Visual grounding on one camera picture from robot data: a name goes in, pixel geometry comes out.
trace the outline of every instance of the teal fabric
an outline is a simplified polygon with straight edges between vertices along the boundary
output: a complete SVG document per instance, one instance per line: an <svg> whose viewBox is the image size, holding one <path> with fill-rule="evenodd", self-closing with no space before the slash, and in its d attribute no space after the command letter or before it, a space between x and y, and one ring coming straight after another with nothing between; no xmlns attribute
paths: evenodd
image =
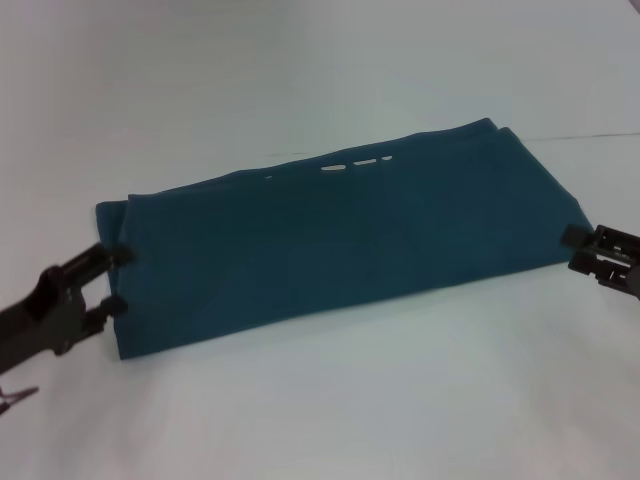
<svg viewBox="0 0 640 480"><path fill-rule="evenodd" d="M591 228L488 120L131 195L97 218L105 244L137 256L111 279L129 303L121 358L564 262L566 225Z"/></svg>

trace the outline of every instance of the robotic arm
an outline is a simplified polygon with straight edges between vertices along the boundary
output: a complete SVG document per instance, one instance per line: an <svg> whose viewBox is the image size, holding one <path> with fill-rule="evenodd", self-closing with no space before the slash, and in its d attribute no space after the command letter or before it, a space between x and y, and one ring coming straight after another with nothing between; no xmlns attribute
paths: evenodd
<svg viewBox="0 0 640 480"><path fill-rule="evenodd" d="M62 266L46 269L24 300L0 311L0 375L44 350L63 355L76 343L102 332L108 316L124 313L127 303L118 295L87 310L81 288L132 260L126 247L108 250L97 244ZM30 388L4 394L0 389L4 400L0 414L37 391Z"/></svg>

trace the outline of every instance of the folded cloth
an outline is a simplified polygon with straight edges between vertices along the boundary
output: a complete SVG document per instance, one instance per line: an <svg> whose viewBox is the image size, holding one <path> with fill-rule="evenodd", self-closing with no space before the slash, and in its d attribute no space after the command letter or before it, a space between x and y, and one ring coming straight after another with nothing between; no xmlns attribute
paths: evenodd
<svg viewBox="0 0 640 480"><path fill-rule="evenodd" d="M424 138L98 206L103 242L137 256L114 286L121 358L567 261L565 226L590 228L508 129Z"/></svg>

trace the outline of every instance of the teal towel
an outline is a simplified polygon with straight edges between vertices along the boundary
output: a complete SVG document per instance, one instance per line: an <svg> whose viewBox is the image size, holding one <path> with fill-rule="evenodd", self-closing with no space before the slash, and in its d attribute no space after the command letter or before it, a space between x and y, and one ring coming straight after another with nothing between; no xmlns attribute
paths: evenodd
<svg viewBox="0 0 640 480"><path fill-rule="evenodd" d="M98 205L102 241L137 256L112 278L121 358L567 261L578 203L477 125Z"/></svg>

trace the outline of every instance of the white table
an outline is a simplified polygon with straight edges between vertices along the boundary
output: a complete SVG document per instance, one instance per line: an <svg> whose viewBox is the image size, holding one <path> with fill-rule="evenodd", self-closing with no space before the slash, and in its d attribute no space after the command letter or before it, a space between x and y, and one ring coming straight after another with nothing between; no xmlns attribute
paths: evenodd
<svg viewBox="0 0 640 480"><path fill-rule="evenodd" d="M7 0L0 22L3 305L95 242L98 201L486 116L640 233L640 137L588 138L640 132L625 0ZM637 479L639 342L637 300L563 265L128 362L108 328L0 378L41 387L0 418L0 470Z"/></svg>

